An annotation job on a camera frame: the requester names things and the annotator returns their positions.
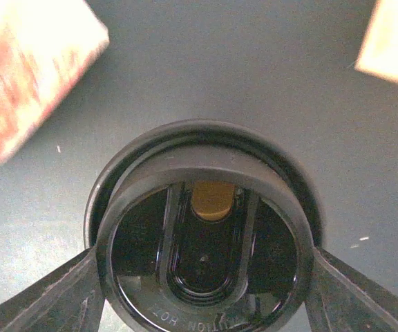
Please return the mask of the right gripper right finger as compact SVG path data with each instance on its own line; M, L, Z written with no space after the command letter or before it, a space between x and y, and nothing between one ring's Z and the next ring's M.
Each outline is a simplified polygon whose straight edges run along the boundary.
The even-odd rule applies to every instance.
M398 331L398 297L322 248L305 307L312 331Z

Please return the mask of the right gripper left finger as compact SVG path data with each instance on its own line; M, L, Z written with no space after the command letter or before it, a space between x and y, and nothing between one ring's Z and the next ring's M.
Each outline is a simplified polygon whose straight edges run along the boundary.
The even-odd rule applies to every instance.
M91 248L0 304L0 331L98 331L103 308Z

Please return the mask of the black coffee lid front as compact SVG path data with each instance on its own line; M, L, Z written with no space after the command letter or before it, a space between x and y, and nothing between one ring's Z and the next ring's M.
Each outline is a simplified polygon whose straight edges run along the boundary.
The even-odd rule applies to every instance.
M88 197L84 242L132 331L278 331L324 240L318 195L280 147L235 124L174 122L119 151Z

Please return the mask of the printed Cream Bear paper bag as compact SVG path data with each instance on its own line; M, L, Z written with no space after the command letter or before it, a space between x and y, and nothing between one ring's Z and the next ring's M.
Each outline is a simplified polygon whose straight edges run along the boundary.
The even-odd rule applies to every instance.
M0 1L0 164L15 154L109 43L86 1Z

